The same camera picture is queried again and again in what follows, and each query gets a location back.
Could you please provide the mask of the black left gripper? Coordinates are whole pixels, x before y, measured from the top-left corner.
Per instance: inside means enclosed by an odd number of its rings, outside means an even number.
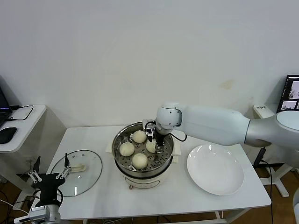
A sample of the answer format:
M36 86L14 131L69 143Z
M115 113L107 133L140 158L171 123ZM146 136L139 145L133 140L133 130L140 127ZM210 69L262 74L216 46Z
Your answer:
M37 182L37 184L35 184L35 188L40 190L40 200L36 204L36 207L45 205L60 206L62 202L57 199L58 188L65 183L65 179L71 172L68 155L65 153L64 169L59 174L52 173L39 175L40 158L40 156L37 158L33 168L28 172L28 175L33 182Z

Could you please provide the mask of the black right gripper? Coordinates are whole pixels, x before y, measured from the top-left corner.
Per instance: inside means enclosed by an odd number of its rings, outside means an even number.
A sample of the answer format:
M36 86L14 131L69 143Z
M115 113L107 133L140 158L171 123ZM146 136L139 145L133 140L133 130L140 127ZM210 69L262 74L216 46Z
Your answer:
M155 140L156 140L156 153L163 153L164 152L164 138L165 135L156 133Z

